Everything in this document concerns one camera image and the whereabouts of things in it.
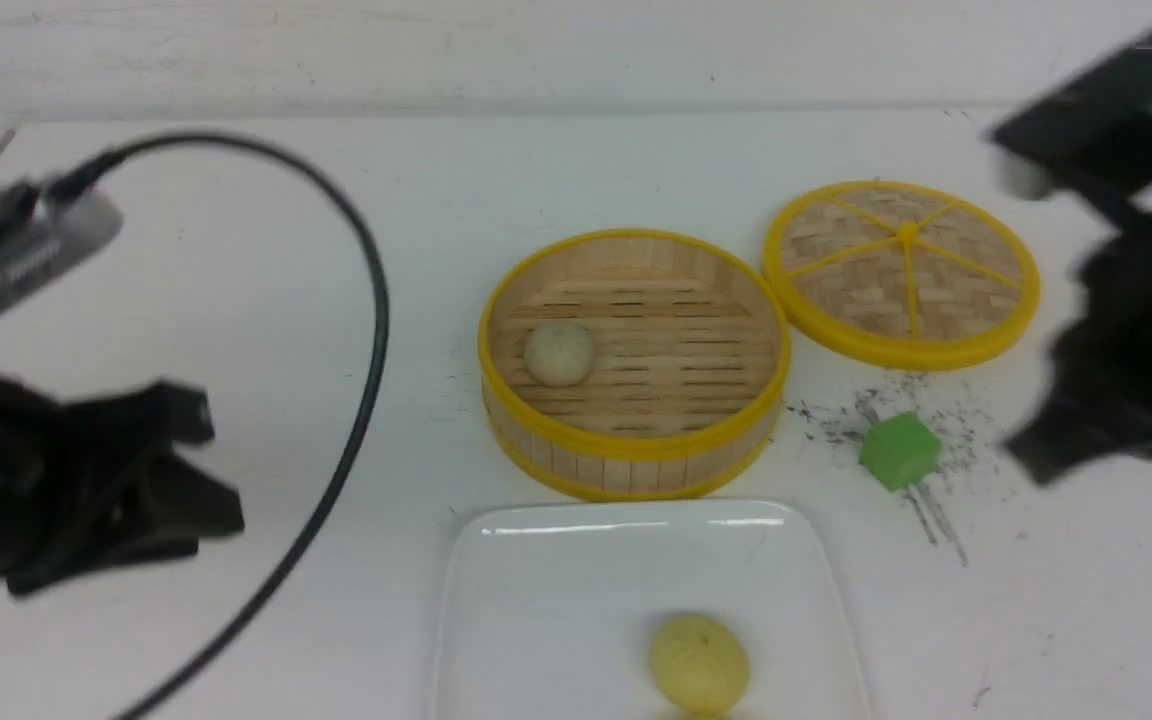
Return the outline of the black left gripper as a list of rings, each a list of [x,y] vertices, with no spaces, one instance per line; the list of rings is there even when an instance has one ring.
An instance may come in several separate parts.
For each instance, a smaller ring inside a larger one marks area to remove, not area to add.
[[[23,598],[70,579],[194,558],[238,536],[237,488],[147,433],[214,442],[209,397],[160,381],[65,401],[0,376],[0,582]]]

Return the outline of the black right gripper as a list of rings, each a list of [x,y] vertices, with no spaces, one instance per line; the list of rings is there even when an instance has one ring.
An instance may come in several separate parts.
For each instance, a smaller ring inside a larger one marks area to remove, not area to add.
[[[1152,461],[1152,29],[990,132],[1007,190],[1069,191],[1111,225],[1079,265],[1082,314],[1052,343],[1051,387],[1005,448],[1036,486],[1119,455]]]

